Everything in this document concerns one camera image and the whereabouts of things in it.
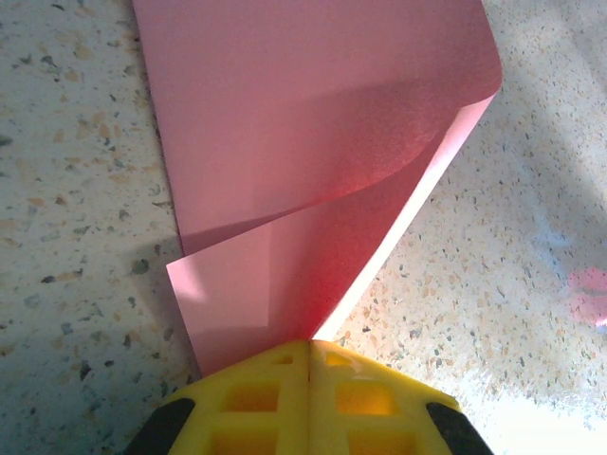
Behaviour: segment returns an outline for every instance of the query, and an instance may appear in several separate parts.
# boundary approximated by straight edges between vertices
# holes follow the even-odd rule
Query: pink paper
[[[479,0],[136,0],[204,374],[330,338],[499,88]]]

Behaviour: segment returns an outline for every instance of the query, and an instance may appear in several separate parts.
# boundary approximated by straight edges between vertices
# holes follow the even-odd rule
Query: speckled countertop
[[[607,4],[485,5],[504,88],[339,343],[458,397],[496,453],[604,453]],[[121,0],[0,22],[0,453],[120,453],[196,378],[137,26]]]

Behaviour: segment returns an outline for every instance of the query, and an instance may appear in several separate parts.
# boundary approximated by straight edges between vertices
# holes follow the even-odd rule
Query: stone countertop
[[[338,342],[455,395],[496,453],[600,453],[607,5],[485,6],[504,88]],[[137,26],[122,0],[0,22],[0,451],[120,453],[198,377]]]

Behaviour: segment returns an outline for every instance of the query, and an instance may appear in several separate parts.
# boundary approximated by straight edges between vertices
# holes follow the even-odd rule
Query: terrazzo surface
[[[338,343],[456,396],[496,454],[604,453],[607,4],[484,4],[503,89]],[[0,453],[121,453],[197,378],[137,27],[120,0],[0,23]]]

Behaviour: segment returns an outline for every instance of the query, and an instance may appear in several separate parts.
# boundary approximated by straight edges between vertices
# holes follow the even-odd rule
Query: yellow plastic tool
[[[472,455],[457,402],[325,341],[293,341],[174,393],[125,455]]]

